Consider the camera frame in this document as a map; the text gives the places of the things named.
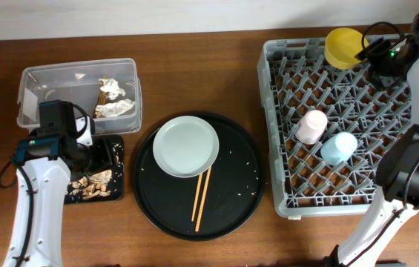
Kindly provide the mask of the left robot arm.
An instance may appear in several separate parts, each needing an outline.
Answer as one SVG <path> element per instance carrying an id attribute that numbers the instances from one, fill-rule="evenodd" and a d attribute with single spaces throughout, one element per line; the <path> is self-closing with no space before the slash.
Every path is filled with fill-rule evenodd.
<path id="1" fill-rule="evenodd" d="M 65 192 L 73 178 L 116 165 L 104 137 L 80 144 L 66 136 L 28 137 L 16 149 L 18 199 L 4 266 L 62 266 Z"/>

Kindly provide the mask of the food scraps pile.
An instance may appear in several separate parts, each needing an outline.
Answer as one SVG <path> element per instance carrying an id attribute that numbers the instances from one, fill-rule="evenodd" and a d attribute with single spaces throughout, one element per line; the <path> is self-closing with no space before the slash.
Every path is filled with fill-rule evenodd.
<path id="1" fill-rule="evenodd" d="M 105 202 L 123 195 L 125 146 L 112 144 L 116 164 L 112 169 L 70 182 L 65 193 L 65 204 Z"/>

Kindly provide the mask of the blue cup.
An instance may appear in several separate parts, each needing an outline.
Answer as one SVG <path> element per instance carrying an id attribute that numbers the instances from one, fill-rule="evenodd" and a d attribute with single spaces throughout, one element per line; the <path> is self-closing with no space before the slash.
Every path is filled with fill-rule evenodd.
<path id="1" fill-rule="evenodd" d="M 357 139 L 348 132 L 340 132 L 328 139 L 321 147 L 321 157 L 329 165 L 345 162 L 357 149 Z"/>

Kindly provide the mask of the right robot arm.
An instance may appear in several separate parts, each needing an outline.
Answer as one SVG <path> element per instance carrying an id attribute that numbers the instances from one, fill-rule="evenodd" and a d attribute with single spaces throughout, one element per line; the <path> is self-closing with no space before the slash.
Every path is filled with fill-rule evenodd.
<path id="1" fill-rule="evenodd" d="M 413 92 L 419 92 L 419 79 L 411 79 L 409 85 Z M 384 154 L 375 184 L 375 197 L 359 225 L 325 257 L 325 266 L 375 266 L 399 229 L 419 212 L 418 124 Z"/>

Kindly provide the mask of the pink cup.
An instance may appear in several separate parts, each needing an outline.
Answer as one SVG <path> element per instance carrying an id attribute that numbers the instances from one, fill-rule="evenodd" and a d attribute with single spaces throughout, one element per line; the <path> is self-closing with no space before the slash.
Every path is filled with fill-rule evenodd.
<path id="1" fill-rule="evenodd" d="M 297 123 L 296 138 L 306 144 L 313 145 L 318 142 L 323 135 L 328 123 L 328 118 L 324 112 L 319 110 L 308 111 Z"/>

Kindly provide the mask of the white napkin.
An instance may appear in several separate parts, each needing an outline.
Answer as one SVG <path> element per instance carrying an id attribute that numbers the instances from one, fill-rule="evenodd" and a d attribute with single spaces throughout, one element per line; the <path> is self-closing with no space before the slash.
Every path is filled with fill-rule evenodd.
<path id="1" fill-rule="evenodd" d="M 99 79 L 100 91 L 105 94 L 109 100 L 115 100 L 118 96 L 125 96 L 126 92 L 120 88 L 119 83 L 113 78 Z"/>
<path id="2" fill-rule="evenodd" d="M 119 100 L 118 102 L 107 103 L 104 105 L 97 105 L 93 112 L 94 118 L 105 118 L 120 116 L 132 109 L 135 101 L 130 99 Z"/>

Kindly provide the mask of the yellow bowl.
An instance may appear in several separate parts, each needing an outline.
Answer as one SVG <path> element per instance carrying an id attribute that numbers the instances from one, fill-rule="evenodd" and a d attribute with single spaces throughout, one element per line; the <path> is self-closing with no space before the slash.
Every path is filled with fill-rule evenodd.
<path id="1" fill-rule="evenodd" d="M 348 70 L 360 63 L 355 56 L 362 51 L 363 42 L 369 46 L 367 39 L 362 39 L 363 34 L 347 27 L 341 27 L 330 32 L 325 40 L 324 57 L 333 67 Z"/>

